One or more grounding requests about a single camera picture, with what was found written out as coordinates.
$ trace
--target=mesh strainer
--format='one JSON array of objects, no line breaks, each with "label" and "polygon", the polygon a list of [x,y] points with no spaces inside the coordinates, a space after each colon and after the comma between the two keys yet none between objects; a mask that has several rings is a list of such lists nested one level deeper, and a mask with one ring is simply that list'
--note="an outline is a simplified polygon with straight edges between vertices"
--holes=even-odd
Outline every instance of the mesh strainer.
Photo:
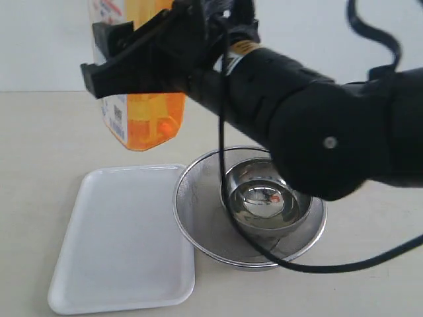
[{"label": "mesh strainer", "polygon": [[[231,147],[225,150],[226,168],[247,159],[268,158],[265,149]],[[241,269],[270,269],[277,265],[256,252],[232,227],[221,202],[218,151],[193,162],[181,176],[174,193],[174,215],[183,235],[211,258]],[[267,238],[261,245],[287,261],[304,254],[325,227],[323,202],[313,198],[305,222],[283,238]]]}]

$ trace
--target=orange bottle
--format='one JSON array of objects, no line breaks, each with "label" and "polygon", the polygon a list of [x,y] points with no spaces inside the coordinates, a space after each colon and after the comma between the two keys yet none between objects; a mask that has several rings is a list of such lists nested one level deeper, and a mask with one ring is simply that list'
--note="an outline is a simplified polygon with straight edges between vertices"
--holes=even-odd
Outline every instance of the orange bottle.
[{"label": "orange bottle", "polygon": [[[160,10],[170,9],[173,0],[91,0],[92,22],[118,24],[133,21],[135,28]],[[95,62],[103,63],[95,47]],[[129,94],[102,101],[104,122],[128,149],[146,151],[175,137],[182,125],[185,95]]]}]

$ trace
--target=white table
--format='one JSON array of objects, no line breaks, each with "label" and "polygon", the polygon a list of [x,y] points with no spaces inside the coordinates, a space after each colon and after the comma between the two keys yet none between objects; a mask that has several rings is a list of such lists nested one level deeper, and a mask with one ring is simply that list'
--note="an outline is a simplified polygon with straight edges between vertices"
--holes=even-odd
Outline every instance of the white table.
[{"label": "white table", "polygon": [[[252,144],[227,130],[229,145]],[[216,147],[215,116],[192,102],[176,139],[137,153],[115,140],[87,93],[0,94],[0,315],[55,316],[47,291],[86,173],[105,166],[188,164]],[[328,204],[323,237],[298,262],[366,258],[422,230],[422,190],[367,184]],[[367,271],[326,276],[240,272],[197,253],[196,287],[185,303],[105,316],[423,316],[422,269],[423,250]]]}]

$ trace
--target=stainless steel bowl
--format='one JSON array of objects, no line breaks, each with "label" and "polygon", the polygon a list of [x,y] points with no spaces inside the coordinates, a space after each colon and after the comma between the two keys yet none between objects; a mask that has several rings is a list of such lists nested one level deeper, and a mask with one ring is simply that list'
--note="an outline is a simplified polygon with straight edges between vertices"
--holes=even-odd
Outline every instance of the stainless steel bowl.
[{"label": "stainless steel bowl", "polygon": [[292,190],[270,158],[244,160],[228,170],[226,180],[229,210],[249,234],[286,236],[310,213],[312,197]]},{"label": "stainless steel bowl", "polygon": [[[231,147],[225,151],[228,170],[245,160],[269,159],[267,150],[257,147]],[[195,160],[182,174],[174,191],[176,222],[195,248],[214,260],[243,271],[264,271],[277,267],[256,252],[233,228],[221,203],[218,151]],[[310,214],[295,232],[283,238],[260,241],[263,247],[286,261],[308,251],[325,227],[326,210],[318,199],[311,200]]]}]

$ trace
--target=white plastic tray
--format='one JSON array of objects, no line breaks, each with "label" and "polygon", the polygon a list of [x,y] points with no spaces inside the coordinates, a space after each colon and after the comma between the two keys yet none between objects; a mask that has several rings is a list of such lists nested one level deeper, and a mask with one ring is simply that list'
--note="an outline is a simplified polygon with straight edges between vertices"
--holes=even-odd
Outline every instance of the white plastic tray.
[{"label": "white plastic tray", "polygon": [[58,314],[180,304],[194,288],[193,247],[176,225],[182,165],[105,168],[85,177],[50,286]]}]

